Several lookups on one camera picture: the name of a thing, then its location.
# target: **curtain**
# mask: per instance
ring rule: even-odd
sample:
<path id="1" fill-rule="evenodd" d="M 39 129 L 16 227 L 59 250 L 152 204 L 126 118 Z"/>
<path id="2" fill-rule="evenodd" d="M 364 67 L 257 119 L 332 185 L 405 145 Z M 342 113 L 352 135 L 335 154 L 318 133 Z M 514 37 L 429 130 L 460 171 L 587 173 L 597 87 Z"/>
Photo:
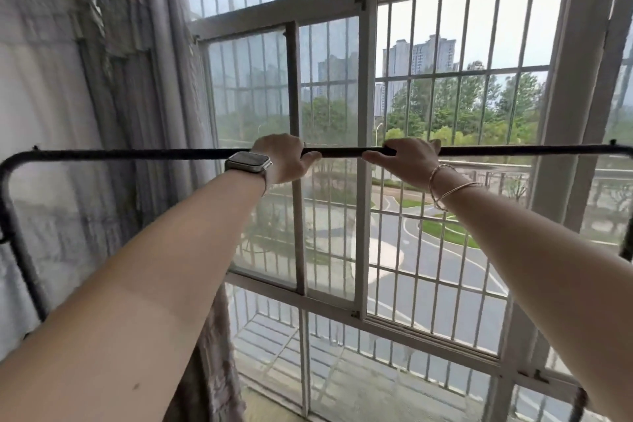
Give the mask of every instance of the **curtain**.
<path id="1" fill-rule="evenodd" d="M 0 0 L 0 158 L 59 148 L 213 146 L 186 0 Z M 49 310 L 215 173 L 210 162 L 28 164 L 10 193 Z M 228 303 L 218 291 L 165 415 L 241 420 Z M 0 246 L 0 358 L 37 325 Z"/>

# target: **hand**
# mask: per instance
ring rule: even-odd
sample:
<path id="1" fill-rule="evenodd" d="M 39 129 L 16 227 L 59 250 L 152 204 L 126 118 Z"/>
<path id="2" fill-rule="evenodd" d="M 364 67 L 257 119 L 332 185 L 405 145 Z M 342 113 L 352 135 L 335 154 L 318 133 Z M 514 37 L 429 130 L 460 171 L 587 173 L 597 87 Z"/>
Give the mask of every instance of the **hand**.
<path id="1" fill-rule="evenodd" d="M 389 156 L 368 150 L 363 153 L 363 160 L 384 167 L 404 182 L 427 190 L 431 172 L 439 165 L 439 139 L 430 143 L 416 138 L 389 139 L 385 145 L 395 149 L 396 154 Z"/>
<path id="2" fill-rule="evenodd" d="M 266 135 L 255 141 L 251 152 L 268 155 L 273 162 L 266 173 L 269 186 L 302 178 L 321 159 L 320 152 L 308 152 L 302 157 L 303 146 L 300 138 L 290 134 Z"/>

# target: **watch face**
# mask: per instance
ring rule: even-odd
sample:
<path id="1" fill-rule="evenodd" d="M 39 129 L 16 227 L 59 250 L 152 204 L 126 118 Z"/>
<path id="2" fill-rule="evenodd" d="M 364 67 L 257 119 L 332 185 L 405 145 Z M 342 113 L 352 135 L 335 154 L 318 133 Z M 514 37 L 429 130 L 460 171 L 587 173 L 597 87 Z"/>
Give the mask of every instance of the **watch face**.
<path id="1" fill-rule="evenodd" d="M 238 152 L 234 154 L 230 160 L 238 164 L 244 164 L 250 167 L 259 167 L 268 160 L 267 155 L 255 154 L 254 152 Z"/>

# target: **smartwatch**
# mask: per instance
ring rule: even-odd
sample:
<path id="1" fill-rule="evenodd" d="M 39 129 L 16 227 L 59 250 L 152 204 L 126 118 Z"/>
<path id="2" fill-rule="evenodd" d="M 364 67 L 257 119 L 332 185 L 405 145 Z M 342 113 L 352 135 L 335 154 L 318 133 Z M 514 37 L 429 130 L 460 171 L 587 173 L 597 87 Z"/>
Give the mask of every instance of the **smartwatch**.
<path id="1" fill-rule="evenodd" d="M 224 170 L 243 170 L 251 174 L 261 174 L 264 178 L 264 194 L 268 191 L 266 170 L 273 164 L 268 155 L 256 152 L 237 152 L 224 162 Z"/>

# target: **person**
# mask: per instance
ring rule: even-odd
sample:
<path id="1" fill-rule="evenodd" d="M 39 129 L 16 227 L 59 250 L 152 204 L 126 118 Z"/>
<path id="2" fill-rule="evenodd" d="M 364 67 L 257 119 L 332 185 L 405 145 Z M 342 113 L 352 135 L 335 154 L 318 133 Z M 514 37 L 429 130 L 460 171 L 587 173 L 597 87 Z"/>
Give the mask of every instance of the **person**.
<path id="1" fill-rule="evenodd" d="M 440 198 L 597 407 L 629 420 L 633 268 L 439 167 L 438 143 L 386 145 L 394 156 L 363 159 Z M 320 159 L 302 149 L 289 135 L 258 139 L 252 151 L 273 163 L 266 180 L 227 170 L 108 259 L 0 364 L 0 420 L 162 420 L 266 184 L 296 180 Z"/>

